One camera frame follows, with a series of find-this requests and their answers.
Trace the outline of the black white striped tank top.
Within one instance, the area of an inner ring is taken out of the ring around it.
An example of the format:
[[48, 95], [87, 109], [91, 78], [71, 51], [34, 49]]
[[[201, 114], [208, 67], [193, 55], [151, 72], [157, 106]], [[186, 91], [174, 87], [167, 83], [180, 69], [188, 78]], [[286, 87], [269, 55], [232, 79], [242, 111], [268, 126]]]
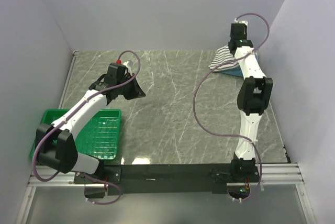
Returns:
[[214, 69], [215, 72], [230, 71], [239, 67], [239, 63], [231, 54], [228, 45], [225, 45], [217, 50], [208, 67], [210, 70]]

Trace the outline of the plain blue tank top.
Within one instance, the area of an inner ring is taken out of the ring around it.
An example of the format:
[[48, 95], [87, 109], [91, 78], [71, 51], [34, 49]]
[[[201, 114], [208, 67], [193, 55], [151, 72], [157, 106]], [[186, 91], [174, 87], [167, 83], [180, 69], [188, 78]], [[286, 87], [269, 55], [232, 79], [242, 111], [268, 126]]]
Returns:
[[228, 69], [228, 70], [227, 69], [219, 70], [217, 71], [217, 73], [243, 78], [243, 73], [240, 67], [236, 67], [236, 68]]

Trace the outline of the blue white striped tank top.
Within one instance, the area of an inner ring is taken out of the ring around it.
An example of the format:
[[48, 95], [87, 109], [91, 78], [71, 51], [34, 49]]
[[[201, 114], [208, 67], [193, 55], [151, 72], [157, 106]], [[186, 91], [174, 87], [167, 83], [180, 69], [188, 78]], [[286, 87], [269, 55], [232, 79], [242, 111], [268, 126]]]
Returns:
[[257, 52], [254, 52], [254, 56], [255, 56], [255, 58], [257, 60], [257, 63], [259, 64], [259, 56], [258, 56]]

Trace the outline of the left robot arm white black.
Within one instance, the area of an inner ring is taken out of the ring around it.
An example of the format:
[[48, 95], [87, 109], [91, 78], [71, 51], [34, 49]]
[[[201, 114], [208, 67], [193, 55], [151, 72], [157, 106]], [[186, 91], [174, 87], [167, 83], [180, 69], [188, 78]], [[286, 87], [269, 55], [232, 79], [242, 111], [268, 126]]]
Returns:
[[32, 165], [48, 166], [57, 173], [80, 172], [92, 183], [105, 176], [104, 161], [77, 150], [75, 141], [86, 124], [118, 96], [126, 100], [145, 97], [130, 61], [111, 63], [107, 73], [92, 83], [84, 96], [62, 117], [36, 130]]

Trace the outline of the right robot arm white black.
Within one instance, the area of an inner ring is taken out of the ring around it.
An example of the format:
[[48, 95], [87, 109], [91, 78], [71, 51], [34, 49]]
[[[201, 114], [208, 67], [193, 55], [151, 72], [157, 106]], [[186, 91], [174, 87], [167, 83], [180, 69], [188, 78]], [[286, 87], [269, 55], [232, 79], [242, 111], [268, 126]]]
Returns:
[[255, 143], [260, 120], [268, 108], [273, 80], [261, 70], [251, 40], [247, 39], [246, 21], [231, 24], [228, 47], [237, 60], [243, 83], [237, 98], [241, 115], [239, 141], [231, 161], [230, 177], [237, 182], [258, 174]]

